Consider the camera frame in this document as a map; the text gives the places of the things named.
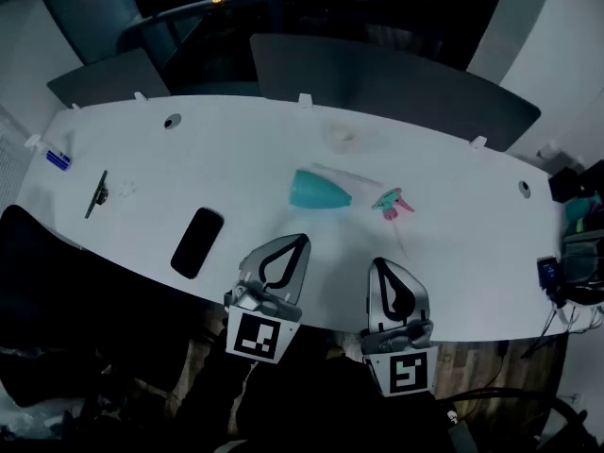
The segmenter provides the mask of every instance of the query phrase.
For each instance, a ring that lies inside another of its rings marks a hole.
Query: pink and teal spray trigger
[[[410,207],[407,202],[400,195],[402,190],[400,188],[394,188],[389,192],[383,194],[380,199],[376,202],[376,204],[371,207],[372,209],[381,209],[381,212],[384,215],[384,218],[389,222],[398,216],[398,211],[394,208],[394,205],[398,205],[399,207],[410,211],[411,213],[415,213],[415,210]]]

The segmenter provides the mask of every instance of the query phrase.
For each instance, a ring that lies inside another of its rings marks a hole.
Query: teal object
[[[348,207],[352,196],[328,179],[304,170],[294,175],[290,203],[300,208],[329,209]]]

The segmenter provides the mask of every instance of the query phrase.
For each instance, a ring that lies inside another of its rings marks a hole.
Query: black electronic device
[[[225,219],[215,211],[197,210],[172,256],[172,268],[186,278],[197,277],[224,222]]]

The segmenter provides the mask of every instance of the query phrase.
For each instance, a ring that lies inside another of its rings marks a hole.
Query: spray bottle with blue label
[[[32,135],[25,142],[25,147],[29,149],[36,148],[39,153],[46,156],[46,159],[63,171],[67,171],[72,165],[69,156],[61,153],[53,144],[43,140],[40,134]]]

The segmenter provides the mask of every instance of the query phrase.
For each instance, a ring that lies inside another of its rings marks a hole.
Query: white desk
[[[181,124],[165,130],[175,112]],[[357,130],[350,153],[325,146],[326,120]],[[18,203],[92,252],[190,294],[222,302],[249,251],[304,232],[312,251],[299,302],[303,324],[367,327],[367,270],[377,256],[408,267],[425,284],[437,341],[538,336],[550,311],[536,260],[556,250],[559,209],[546,174],[505,154],[375,116],[233,96],[64,110],[46,138],[74,165],[65,173],[37,156]],[[385,189],[336,179],[352,194],[352,207],[296,209],[288,204],[294,172],[314,161]],[[85,220],[105,169],[109,199]],[[529,199],[520,180],[530,186]],[[125,182],[136,192],[121,197]],[[370,209],[396,186],[416,209],[397,220],[407,257],[392,224]],[[221,213],[225,226],[198,277],[188,280],[170,259],[200,207]],[[561,331],[556,319],[549,333]]]

